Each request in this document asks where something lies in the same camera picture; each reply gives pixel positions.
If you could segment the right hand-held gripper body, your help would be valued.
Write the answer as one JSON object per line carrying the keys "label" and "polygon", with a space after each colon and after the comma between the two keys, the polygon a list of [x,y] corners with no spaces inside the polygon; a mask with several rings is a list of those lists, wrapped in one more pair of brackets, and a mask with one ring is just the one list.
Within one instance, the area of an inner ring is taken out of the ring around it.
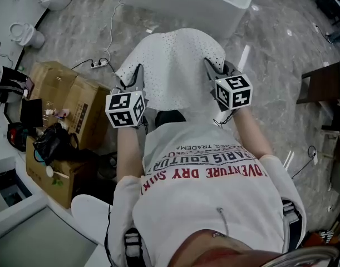
{"label": "right hand-held gripper body", "polygon": [[213,77],[213,96],[220,111],[234,111],[251,105],[253,85],[248,76],[215,74]]}

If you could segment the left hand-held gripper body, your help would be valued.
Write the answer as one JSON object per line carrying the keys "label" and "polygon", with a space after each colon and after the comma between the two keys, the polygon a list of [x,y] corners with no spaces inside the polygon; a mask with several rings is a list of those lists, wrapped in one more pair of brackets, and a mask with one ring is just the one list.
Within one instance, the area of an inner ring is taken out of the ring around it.
{"label": "left hand-held gripper body", "polygon": [[138,127],[146,109],[145,91],[118,87],[106,96],[105,113],[113,128]]}

